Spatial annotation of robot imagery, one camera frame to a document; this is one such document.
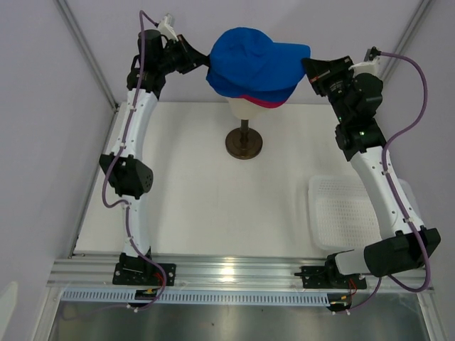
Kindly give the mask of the blue cap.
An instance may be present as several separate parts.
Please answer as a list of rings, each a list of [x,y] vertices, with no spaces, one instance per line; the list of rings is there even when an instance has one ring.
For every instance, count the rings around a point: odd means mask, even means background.
[[[263,100],[288,100],[291,97],[297,85],[280,90],[249,90],[226,80],[225,78],[208,72],[206,76],[208,84],[213,90],[223,97],[239,99],[242,95],[248,95]]]
[[[238,27],[214,43],[209,71],[249,90],[280,90],[300,83],[306,74],[301,61],[310,57],[308,45],[275,42],[260,30]]]

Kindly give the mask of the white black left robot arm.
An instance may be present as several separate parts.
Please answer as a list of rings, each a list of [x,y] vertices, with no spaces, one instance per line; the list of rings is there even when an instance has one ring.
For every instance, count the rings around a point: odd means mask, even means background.
[[[160,270],[151,258],[147,227],[146,201],[154,173],[143,162],[146,129],[166,76],[173,72],[185,75],[208,64],[208,56],[198,52],[181,34],[169,38],[150,29],[138,35],[138,53],[127,76],[127,109],[121,132],[112,150],[99,159],[105,175],[103,205],[121,206],[124,216],[125,245],[115,268],[115,283],[135,281],[143,285]]]

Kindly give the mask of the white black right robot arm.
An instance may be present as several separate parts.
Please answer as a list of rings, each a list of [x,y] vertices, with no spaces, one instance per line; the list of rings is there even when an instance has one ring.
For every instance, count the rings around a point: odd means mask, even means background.
[[[327,257],[325,281],[342,286],[350,275],[388,277],[405,290],[420,292],[431,282],[429,258],[441,242],[407,199],[392,166],[389,147],[375,120],[382,104],[383,82],[375,71],[378,56],[355,64],[304,58],[301,63],[314,92],[328,99],[338,124],[336,142],[360,177],[373,205],[380,241]]]

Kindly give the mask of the cream mannequin head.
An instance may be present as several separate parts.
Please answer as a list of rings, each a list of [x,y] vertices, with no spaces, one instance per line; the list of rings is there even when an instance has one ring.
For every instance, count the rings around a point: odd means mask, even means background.
[[[240,126],[230,131],[225,138],[227,152],[234,158],[249,160],[259,155],[263,146],[260,133],[250,127],[250,120],[265,111],[265,108],[246,99],[226,98],[232,114],[240,120]]]

